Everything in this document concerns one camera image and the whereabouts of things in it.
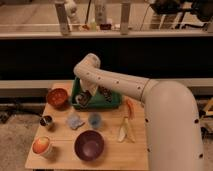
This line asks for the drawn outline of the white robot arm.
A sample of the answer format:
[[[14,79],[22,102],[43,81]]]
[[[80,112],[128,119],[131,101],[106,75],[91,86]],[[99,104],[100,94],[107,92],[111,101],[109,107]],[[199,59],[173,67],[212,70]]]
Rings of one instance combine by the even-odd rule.
[[[83,88],[103,86],[141,102],[150,171],[203,171],[204,152],[197,103],[176,81],[157,81],[100,68],[90,53],[74,67]]]

